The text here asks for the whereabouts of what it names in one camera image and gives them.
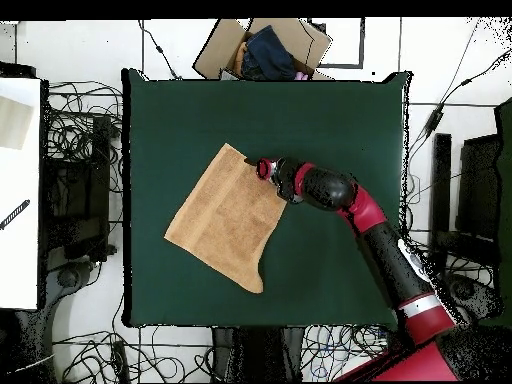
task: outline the black cable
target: black cable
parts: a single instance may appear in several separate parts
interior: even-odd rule
[[[466,55],[466,52],[468,50],[468,47],[469,47],[469,44],[473,38],[473,35],[475,33],[475,30],[478,26],[478,23],[480,21],[480,18],[478,18],[476,24],[475,24],[475,27],[473,28],[473,31],[471,32],[471,36],[469,37],[469,40],[466,44],[466,47],[464,49],[464,52],[462,54],[462,57],[459,61],[459,64],[457,66],[457,69],[455,71],[455,74],[452,78],[452,81],[450,82],[450,85],[448,86],[446,92],[444,93],[444,95],[441,97],[441,101],[439,102],[439,104],[436,106],[436,108],[434,109],[434,111],[432,112],[432,114],[430,115],[429,119],[427,120],[427,122],[425,123],[425,125],[423,126],[423,128],[421,129],[420,131],[420,134],[418,135],[418,137],[416,138],[415,142],[411,145],[410,147],[410,150],[412,152],[412,149],[414,148],[414,146],[421,140],[423,139],[423,141],[421,142],[421,144],[416,148],[416,150],[414,152],[411,153],[411,155],[409,156],[409,160],[408,160],[408,163],[407,163],[407,176],[411,178],[412,180],[412,188],[411,190],[408,190],[407,191],[407,196],[410,196],[414,190],[415,190],[415,187],[416,187],[416,183],[414,182],[414,176],[413,174],[411,173],[410,171],[410,167],[411,167],[411,162],[412,162],[412,159],[414,158],[414,156],[416,155],[416,153],[421,149],[421,147],[427,142],[428,138],[430,137],[430,135],[432,134],[433,131],[435,131],[435,129],[437,128],[437,125],[439,124],[439,121],[441,120],[441,117],[442,117],[442,109],[445,105],[445,103],[447,102],[447,100],[449,99],[449,97],[457,90],[459,89],[460,87],[463,87],[464,85],[467,85],[469,84],[470,82],[472,82],[473,80],[475,80],[476,78],[482,76],[482,75],[485,75],[489,70],[491,70],[493,67],[497,67],[499,66],[499,64],[501,63],[501,61],[504,61],[508,56],[510,56],[510,53],[512,52],[512,49],[509,49],[507,50],[505,53],[501,54],[500,56],[498,56],[498,58],[496,58],[496,60],[494,60],[494,62],[486,69],[484,70],[483,72],[480,72],[479,74],[475,75],[474,77],[472,78],[468,78],[464,81],[462,81],[459,85],[457,85],[452,91],[450,91],[450,93],[448,95],[446,95],[446,93],[450,90],[453,82],[455,81],[455,78],[458,74],[458,71],[460,69],[460,66],[462,64],[462,61]],[[418,200],[417,202],[415,203],[411,203],[411,200],[412,198],[409,199],[409,201],[407,202],[407,206],[409,204],[418,204],[420,201],[421,201],[421,195],[420,193],[423,192],[424,190],[421,189],[421,187],[418,188],[418,193],[416,193],[415,195],[413,195],[412,197],[415,197],[415,196],[418,196]],[[409,225],[406,225],[408,227],[408,229],[412,228],[412,223],[409,224]]]
[[[165,53],[164,53],[164,50],[158,45],[158,43],[155,41],[155,38],[153,37],[153,34],[151,34],[151,32],[149,32],[146,28],[144,28],[142,26],[142,23],[140,20],[137,20],[137,22],[139,23],[139,28],[142,32],[145,32],[146,34],[148,34],[150,37],[151,37],[151,41],[153,41],[153,44],[155,45],[155,48],[156,48],[156,51],[158,53],[160,53],[164,59],[165,59],[165,63],[167,63],[167,67],[169,68],[169,71],[171,71],[171,74],[173,76],[174,79],[181,79],[181,77],[178,77],[178,75],[176,75],[176,73],[174,72],[174,70],[171,68],[171,65],[169,63],[169,61],[167,60],[167,57],[165,56]]]
[[[103,266],[103,262],[100,262],[100,266],[98,267],[98,274],[96,275],[96,279],[88,284],[85,285],[85,287],[89,287],[89,286],[92,286],[96,281],[98,281],[98,279],[100,278],[100,274],[101,274],[101,267]]]

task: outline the black border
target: black border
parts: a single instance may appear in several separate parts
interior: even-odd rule
[[[125,327],[133,328],[130,323],[132,314],[132,186],[130,180],[130,128],[132,114],[132,86],[130,83],[130,70],[121,70],[121,83],[123,85],[123,119],[121,128],[121,154],[123,168],[121,181],[123,183],[123,197],[121,206],[123,210],[123,275],[124,275],[124,309],[121,322]]]
[[[151,324],[140,324],[138,326],[133,325],[131,321],[131,311],[132,311],[132,258],[131,258],[131,157],[130,157],[130,128],[131,128],[131,82],[130,82],[130,70],[140,72],[136,69],[123,68],[121,70],[121,82],[123,85],[123,119],[122,119],[122,130],[121,130],[121,151],[123,155],[123,170],[122,170],[122,182],[123,182],[123,199],[122,199],[122,208],[123,208],[123,267],[124,267],[124,310],[121,315],[121,322],[127,328],[142,328],[146,325],[157,325],[156,323]],[[311,80],[309,83],[315,84],[333,84],[336,82],[359,82],[363,84],[378,84],[384,85],[391,82],[395,77],[400,74],[404,74],[406,76],[406,80],[403,84],[402,91],[405,93],[404,99],[402,100],[402,124],[404,130],[404,148],[409,151],[409,124],[408,124],[408,109],[409,109],[409,98],[408,98],[408,90],[411,84],[412,72],[409,71],[401,71],[401,72],[392,72],[382,81],[360,81],[360,80]],[[145,82],[160,82],[159,80],[145,80]],[[210,79],[186,79],[183,82],[187,81],[203,81],[204,83],[218,83],[219,80],[210,80]],[[254,81],[244,81],[244,84],[260,84],[260,83],[290,83],[293,84],[295,81],[263,81],[263,82],[254,82]],[[404,178],[404,168],[402,167],[402,180]],[[402,218],[403,215],[403,200],[402,196],[400,196],[400,214],[399,214],[399,226],[403,226],[404,220]],[[175,325],[175,324],[164,324],[161,325],[169,325],[175,327],[205,327],[205,328],[223,328],[223,326],[216,325],[202,325],[202,324],[188,324],[188,325]]]

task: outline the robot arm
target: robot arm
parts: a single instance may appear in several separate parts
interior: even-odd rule
[[[256,165],[258,177],[275,184],[278,196],[336,212],[347,222],[388,306],[416,345],[463,322],[454,307],[448,312],[441,303],[418,256],[354,179],[293,158],[263,158]]]
[[[420,258],[357,181],[293,158],[246,162],[256,165],[260,179],[277,186],[278,196],[290,203],[304,201],[333,211],[352,229],[384,298],[416,346],[405,357],[383,358],[385,370],[380,366],[372,369],[369,378],[457,381],[512,377],[511,329],[458,325],[465,322],[455,305],[449,298],[441,302]],[[362,378],[367,379],[362,371]],[[349,374],[350,379],[357,378]]]

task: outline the floor tile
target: floor tile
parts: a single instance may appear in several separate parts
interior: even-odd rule
[[[484,71],[512,42],[498,38],[482,18],[451,89]],[[439,102],[450,86],[477,18],[403,18],[401,68],[414,73],[411,102]],[[461,87],[452,103],[499,104],[512,96],[510,59]]]
[[[0,62],[14,63],[14,25],[0,24]]]
[[[24,21],[18,25],[18,62],[40,78],[100,81],[122,89],[121,69],[139,69],[137,21]]]
[[[151,19],[144,21],[144,28],[151,32],[178,76],[184,79],[202,79],[192,69],[192,65],[216,21],[216,19]],[[164,57],[158,53],[148,34],[144,35],[144,73],[152,80],[173,78]]]
[[[366,18],[365,28],[363,69],[319,68],[318,71],[337,80],[376,82],[397,72],[400,18]]]

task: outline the table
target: table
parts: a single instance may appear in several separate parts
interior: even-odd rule
[[[260,260],[259,295],[163,236],[226,142],[351,172],[398,226],[406,77],[145,82],[123,71],[125,325],[396,325],[336,214],[287,206]]]

